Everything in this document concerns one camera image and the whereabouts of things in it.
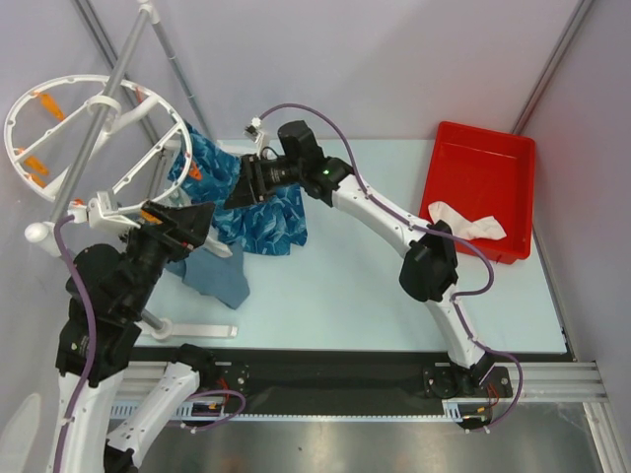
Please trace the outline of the white round clip hanger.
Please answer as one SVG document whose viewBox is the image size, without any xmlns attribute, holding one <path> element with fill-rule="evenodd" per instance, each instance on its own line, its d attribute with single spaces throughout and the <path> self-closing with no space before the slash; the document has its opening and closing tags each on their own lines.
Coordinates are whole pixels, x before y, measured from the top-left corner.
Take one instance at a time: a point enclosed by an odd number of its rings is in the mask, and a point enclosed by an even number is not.
<svg viewBox="0 0 631 473">
<path fill-rule="evenodd" d="M 37 184 L 27 178 L 28 170 L 23 165 L 23 160 L 29 155 L 35 156 L 35 153 L 42 146 L 59 137 L 63 130 L 79 118 L 86 115 L 94 116 L 98 110 L 105 113 L 105 121 L 103 124 L 96 127 L 97 138 L 88 151 L 86 156 L 87 160 L 90 160 L 93 156 L 95 156 L 114 134 L 145 118 L 146 115 L 157 105 L 162 107 L 173 121 L 171 128 L 156 142 L 156 144 L 152 145 L 150 150 L 145 153 L 145 155 L 140 158 L 139 161 L 134 164 L 117 183 L 106 189 L 106 191 L 113 194 L 113 197 L 116 196 L 124 187 L 129 185 L 137 174 L 146 167 L 155 156 L 165 150 L 173 151 L 176 156 L 183 156 L 182 168 L 176 178 L 171 181 L 170 186 L 167 187 L 161 194 L 152 197 L 150 200 L 160 204 L 165 204 L 167 202 L 174 204 L 175 197 L 180 193 L 181 184 L 188 174 L 190 159 L 192 157 L 192 145 L 190 135 L 186 128 L 186 122 L 162 96 L 129 80 L 123 80 L 121 82 L 121 87 L 130 92 L 138 91 L 144 96 L 144 99 L 129 111 L 123 112 L 120 103 L 115 98 L 100 92 L 85 100 L 82 105 L 75 109 L 72 113 L 65 115 L 65 119 L 63 121 L 58 121 L 55 126 L 45 131 L 41 137 L 27 147 L 20 148 L 14 145 L 13 134 L 14 128 L 18 125 L 18 114 L 21 109 L 28 104 L 28 102 L 36 99 L 34 96 L 35 92 L 46 93 L 48 90 L 58 86 L 77 85 L 79 83 L 99 83 L 104 86 L 108 79 L 109 77 L 105 75 L 88 74 L 68 75 L 49 80 L 35 86 L 23 94 L 10 108 L 6 117 L 3 133 L 5 150 L 9 160 L 11 161 L 11 164 L 18 176 L 28 187 L 30 187 L 44 200 L 54 204 L 53 212 L 50 217 L 52 221 L 58 220 L 62 215 L 62 200 L 59 198 L 61 192 L 70 188 L 71 185 L 78 183 L 83 173 L 79 170 L 75 175 L 73 175 L 73 177 L 69 177 L 69 170 L 65 169 L 54 180 L 49 182 L 45 188 L 40 188 Z"/>
</svg>

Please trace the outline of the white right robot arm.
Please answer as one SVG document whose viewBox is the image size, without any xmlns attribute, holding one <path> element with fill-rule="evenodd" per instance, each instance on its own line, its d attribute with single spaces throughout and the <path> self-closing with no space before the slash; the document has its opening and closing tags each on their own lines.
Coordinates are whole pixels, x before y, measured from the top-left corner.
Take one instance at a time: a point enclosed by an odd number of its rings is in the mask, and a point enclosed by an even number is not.
<svg viewBox="0 0 631 473">
<path fill-rule="evenodd" d="M 475 334 L 460 304 L 467 293 L 457 286 L 456 238 L 451 227 L 431 224 L 404 212 L 366 184 L 350 161 L 328 156 L 303 120 L 282 125 L 282 154 L 268 151 L 259 118 L 245 128 L 255 149 L 241 157 L 241 172 L 226 208 L 261 204 L 283 187 L 299 185 L 314 200 L 343 212 L 385 240 L 402 258 L 398 282 L 431 312 L 455 369 L 456 387 L 477 395 L 490 383 L 494 357 Z"/>
</svg>

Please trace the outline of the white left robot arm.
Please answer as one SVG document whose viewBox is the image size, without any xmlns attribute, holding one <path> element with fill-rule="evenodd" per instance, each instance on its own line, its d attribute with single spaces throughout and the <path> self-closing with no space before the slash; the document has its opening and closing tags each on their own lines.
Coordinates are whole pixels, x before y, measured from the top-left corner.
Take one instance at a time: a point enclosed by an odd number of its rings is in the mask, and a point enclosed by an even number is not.
<svg viewBox="0 0 631 473">
<path fill-rule="evenodd" d="M 142 209 L 153 219 L 127 233 L 122 252 L 99 243 L 70 256 L 61 230 L 74 216 L 53 226 L 70 273 L 70 300 L 55 361 L 59 411 L 51 472 L 137 471 L 142 447 L 153 443 L 177 406 L 193 393 L 211 391 L 220 377 L 209 350 L 182 345 L 166 381 L 134 413 L 121 441 L 108 438 L 108 414 L 141 333 L 142 312 L 167 264 L 182 261 L 205 242 L 215 206 L 175 208 L 148 201 Z"/>
</svg>

